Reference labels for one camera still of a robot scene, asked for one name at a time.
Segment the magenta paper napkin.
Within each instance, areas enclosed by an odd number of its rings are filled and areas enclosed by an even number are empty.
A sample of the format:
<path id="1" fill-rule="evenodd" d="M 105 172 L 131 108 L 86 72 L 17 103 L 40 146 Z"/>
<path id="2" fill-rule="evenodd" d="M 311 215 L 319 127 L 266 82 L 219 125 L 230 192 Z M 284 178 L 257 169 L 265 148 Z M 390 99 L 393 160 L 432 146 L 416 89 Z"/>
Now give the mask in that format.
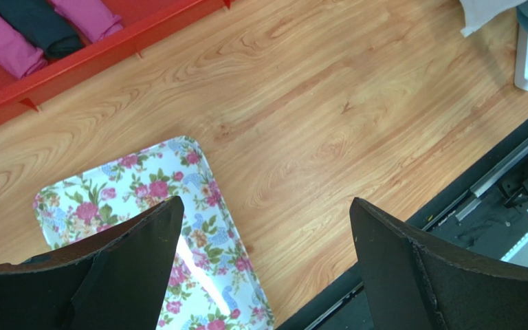
<path id="1" fill-rule="evenodd" d="M 115 34 L 124 27 L 121 16 L 100 0 L 51 1 L 57 14 L 73 23 L 92 43 Z"/>

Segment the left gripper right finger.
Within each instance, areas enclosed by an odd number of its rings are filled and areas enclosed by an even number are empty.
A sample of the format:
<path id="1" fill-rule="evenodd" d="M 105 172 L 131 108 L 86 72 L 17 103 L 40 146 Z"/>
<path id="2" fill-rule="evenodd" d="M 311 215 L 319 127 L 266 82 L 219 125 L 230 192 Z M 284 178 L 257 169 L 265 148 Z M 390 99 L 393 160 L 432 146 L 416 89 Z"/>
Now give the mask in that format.
<path id="1" fill-rule="evenodd" d="M 349 216 L 376 329 L 528 329 L 528 267 L 449 243 L 365 199 Z"/>

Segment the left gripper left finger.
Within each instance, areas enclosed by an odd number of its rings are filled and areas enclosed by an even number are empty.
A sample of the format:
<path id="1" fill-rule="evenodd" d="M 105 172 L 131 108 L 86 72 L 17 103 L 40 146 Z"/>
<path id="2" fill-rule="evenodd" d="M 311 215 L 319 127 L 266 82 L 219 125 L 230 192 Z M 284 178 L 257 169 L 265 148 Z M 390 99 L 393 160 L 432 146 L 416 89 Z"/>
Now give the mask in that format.
<path id="1" fill-rule="evenodd" d="M 183 215 L 171 197 L 76 243 L 0 264 L 0 329 L 155 329 Z"/>

